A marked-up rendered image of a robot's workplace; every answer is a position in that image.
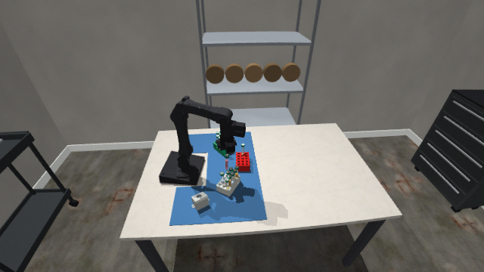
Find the white test tube rack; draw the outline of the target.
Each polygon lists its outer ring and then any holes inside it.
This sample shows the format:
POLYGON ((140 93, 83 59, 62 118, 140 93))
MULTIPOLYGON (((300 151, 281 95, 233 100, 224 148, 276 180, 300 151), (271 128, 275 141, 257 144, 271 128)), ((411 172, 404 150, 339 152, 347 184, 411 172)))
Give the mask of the white test tube rack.
MULTIPOLYGON (((227 178, 226 176, 227 176, 227 175, 225 174, 225 175, 224 175, 224 179, 226 179, 226 178, 227 178)), ((227 196, 230 196, 230 195, 231 195, 231 194, 234 192, 235 188, 237 187, 237 185, 238 185, 239 183, 240 183, 240 175, 238 175, 238 177, 236 178, 236 180, 234 181, 234 183, 231 183, 231 186, 229 186, 229 189, 228 189, 228 190, 226 189, 226 184, 225 184, 225 182, 224 182, 224 183, 222 183, 222 182, 221 182, 221 180, 220 180, 220 182, 219 182, 219 183, 217 183, 217 185, 216 185, 216 189, 217 189, 217 191, 218 191, 218 192, 223 193, 223 194, 225 194, 225 195, 227 195, 227 196), (219 185, 220 185, 220 186, 219 186, 219 185)))

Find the red tube rack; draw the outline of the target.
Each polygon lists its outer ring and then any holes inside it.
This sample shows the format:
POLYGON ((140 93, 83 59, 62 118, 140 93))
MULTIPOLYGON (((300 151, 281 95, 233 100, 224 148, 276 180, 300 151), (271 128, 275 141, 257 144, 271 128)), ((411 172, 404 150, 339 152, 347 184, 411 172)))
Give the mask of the red tube rack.
POLYGON ((236 153, 236 165, 239 166, 239 172, 249 172, 250 171, 250 158, 249 152, 241 152, 236 153), (243 156, 243 157, 242 157, 243 156))

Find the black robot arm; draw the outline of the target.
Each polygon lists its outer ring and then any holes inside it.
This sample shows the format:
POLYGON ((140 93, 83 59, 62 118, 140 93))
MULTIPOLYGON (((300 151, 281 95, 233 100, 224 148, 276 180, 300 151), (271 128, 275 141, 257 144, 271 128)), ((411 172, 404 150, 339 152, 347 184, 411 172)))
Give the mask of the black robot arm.
POLYGON ((177 178, 188 178, 189 157, 193 153, 193 146, 191 146, 188 135, 189 113, 211 119, 220 124, 220 144, 225 147, 228 155, 235 152, 234 136, 244 138, 246 132, 245 123, 231 120, 233 113, 230 109, 200 104, 190 100, 189 96, 183 98, 175 105, 170 114, 170 119, 174 122, 178 135, 177 178), (227 136, 230 137, 227 138, 227 136))

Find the blue bench mat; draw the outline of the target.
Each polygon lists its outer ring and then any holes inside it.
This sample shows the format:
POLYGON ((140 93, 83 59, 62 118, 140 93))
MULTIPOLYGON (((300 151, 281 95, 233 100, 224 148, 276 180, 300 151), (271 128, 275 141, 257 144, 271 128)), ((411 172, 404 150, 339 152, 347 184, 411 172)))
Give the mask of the blue bench mat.
POLYGON ((228 157, 228 170, 235 168, 236 153, 241 152, 241 144, 245 144, 244 152, 249 152, 250 157, 250 171, 238 172, 240 183, 230 196, 216 189, 221 180, 220 172, 226 174, 225 157, 213 148, 216 135, 189 135, 193 153, 208 153, 206 186, 176 188, 169 226, 267 220, 250 131, 245 132, 244 138, 234 136, 237 146, 228 157), (192 207, 191 197, 201 192, 209 197, 209 205, 197 210, 192 207))

